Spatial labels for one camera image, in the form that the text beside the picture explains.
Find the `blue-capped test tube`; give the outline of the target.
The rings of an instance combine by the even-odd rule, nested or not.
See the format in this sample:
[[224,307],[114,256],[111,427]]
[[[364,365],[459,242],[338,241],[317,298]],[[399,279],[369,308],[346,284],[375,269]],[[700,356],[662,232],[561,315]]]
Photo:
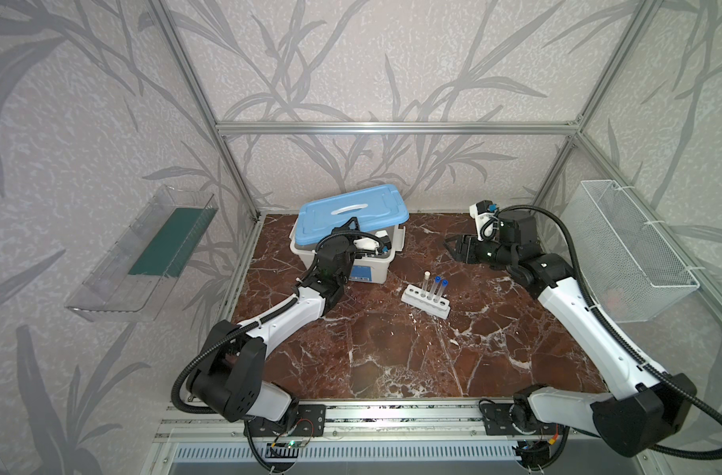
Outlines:
[[430,286],[430,289],[429,289],[429,292],[428,292],[428,299],[429,299],[429,300],[433,300],[433,299],[434,299],[435,293],[436,293],[437,289],[438,289],[439,286],[440,286],[440,282],[441,282],[441,277],[440,277],[440,276],[434,277],[433,282],[432,282],[432,285]]
[[448,286],[448,280],[445,278],[442,279],[442,281],[440,281],[440,286],[438,287],[437,293],[435,295],[435,299],[434,299],[435,302],[439,303],[442,300],[443,294],[444,294],[447,286]]

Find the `white plastic storage bin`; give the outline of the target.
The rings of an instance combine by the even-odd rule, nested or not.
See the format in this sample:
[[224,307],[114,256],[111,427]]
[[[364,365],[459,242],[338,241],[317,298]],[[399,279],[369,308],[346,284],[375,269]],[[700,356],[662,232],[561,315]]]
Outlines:
[[[314,260],[315,245],[296,245],[295,235],[297,226],[293,225],[291,229],[290,249],[294,255],[301,259],[305,268],[309,268]],[[392,241],[393,249],[386,255],[382,256],[365,256],[354,261],[353,269],[349,280],[351,282],[364,282],[383,284],[388,275],[388,269],[397,253],[401,253],[404,249],[406,239],[406,228],[401,225],[396,227],[388,227],[385,229]]]

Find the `cork-stoppered glass test tube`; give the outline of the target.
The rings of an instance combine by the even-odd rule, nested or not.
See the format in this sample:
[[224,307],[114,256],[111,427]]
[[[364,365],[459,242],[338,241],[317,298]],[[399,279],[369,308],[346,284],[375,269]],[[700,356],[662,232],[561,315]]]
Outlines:
[[430,275],[430,271],[424,271],[424,279],[422,279],[422,286],[420,286],[420,289],[422,289],[422,295],[424,296],[428,294]]

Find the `blue plastic bin lid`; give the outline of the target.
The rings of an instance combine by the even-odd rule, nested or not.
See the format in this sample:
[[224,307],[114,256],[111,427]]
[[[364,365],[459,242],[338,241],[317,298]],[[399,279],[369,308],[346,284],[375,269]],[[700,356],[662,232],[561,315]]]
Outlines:
[[305,204],[295,225],[295,244],[315,245],[351,218],[357,219],[361,231],[371,233],[402,225],[409,217],[396,186],[385,184],[357,190]]

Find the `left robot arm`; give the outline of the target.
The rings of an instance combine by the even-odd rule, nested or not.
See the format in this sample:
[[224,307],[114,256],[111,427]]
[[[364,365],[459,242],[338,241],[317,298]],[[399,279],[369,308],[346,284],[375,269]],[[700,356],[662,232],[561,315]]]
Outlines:
[[355,217],[332,229],[315,245],[313,261],[289,298],[254,318],[212,327],[199,354],[172,384],[171,404],[186,414],[217,414],[230,423],[262,419],[291,431],[298,423],[299,399],[263,380],[266,359],[337,305],[357,259],[391,249],[388,233],[362,231]]

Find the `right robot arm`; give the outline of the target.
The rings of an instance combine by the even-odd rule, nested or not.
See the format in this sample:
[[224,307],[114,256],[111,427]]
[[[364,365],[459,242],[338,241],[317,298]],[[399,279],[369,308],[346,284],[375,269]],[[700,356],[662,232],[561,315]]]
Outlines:
[[671,374],[636,346],[606,314],[586,283],[572,234],[552,212],[530,205],[500,208],[483,200],[469,209],[473,235],[444,247],[467,264],[504,270],[548,310],[588,354],[608,390],[588,394],[530,386],[515,395],[525,419],[585,431],[614,452],[644,450],[689,460],[721,460],[722,447],[692,451],[662,445],[697,408],[722,427],[722,414],[697,397],[685,374]]

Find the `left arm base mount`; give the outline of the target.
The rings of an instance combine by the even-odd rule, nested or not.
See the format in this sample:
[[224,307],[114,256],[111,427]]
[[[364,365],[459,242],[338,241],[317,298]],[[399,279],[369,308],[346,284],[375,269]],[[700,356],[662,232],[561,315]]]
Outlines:
[[277,435],[321,437],[326,421],[326,405],[299,403],[297,406],[291,406],[286,415],[276,422],[257,417],[246,423],[254,437],[277,437]]

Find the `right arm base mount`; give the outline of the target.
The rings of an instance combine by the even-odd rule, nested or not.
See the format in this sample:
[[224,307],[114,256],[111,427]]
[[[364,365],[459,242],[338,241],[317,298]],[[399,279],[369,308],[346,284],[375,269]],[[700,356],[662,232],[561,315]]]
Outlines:
[[486,435],[504,435],[505,437],[519,437],[520,435],[536,435],[536,427],[520,427],[515,423],[513,403],[496,403],[491,399],[483,398],[478,402],[478,410],[482,417]]

